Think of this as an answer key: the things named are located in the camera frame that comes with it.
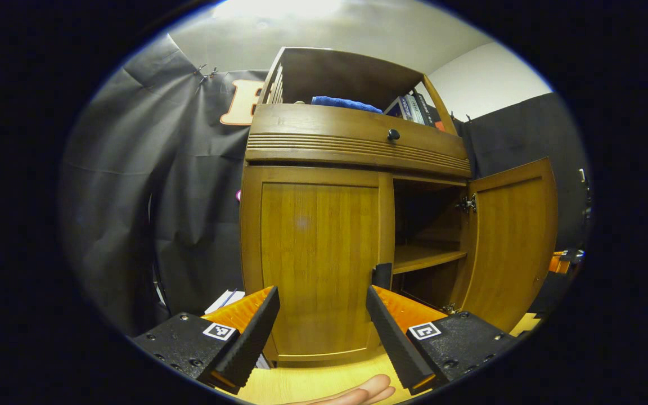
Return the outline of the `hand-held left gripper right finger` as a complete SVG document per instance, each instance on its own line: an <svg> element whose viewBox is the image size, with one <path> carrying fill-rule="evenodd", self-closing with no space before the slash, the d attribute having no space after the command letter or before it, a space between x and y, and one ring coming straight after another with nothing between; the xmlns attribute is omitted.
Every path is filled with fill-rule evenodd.
<svg viewBox="0 0 648 405"><path fill-rule="evenodd" d="M470 311L440 311L376 285L367 310L399 382L412 395L463 379L518 339Z"/></svg>

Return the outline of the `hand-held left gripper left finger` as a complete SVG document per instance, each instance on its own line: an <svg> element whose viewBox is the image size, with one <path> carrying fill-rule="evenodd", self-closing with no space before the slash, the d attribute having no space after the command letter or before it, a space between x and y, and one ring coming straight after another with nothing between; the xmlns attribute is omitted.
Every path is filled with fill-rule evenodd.
<svg viewBox="0 0 648 405"><path fill-rule="evenodd" d="M133 338L163 366L237 394L263 353L280 311L270 286L203 316L186 312Z"/></svg>

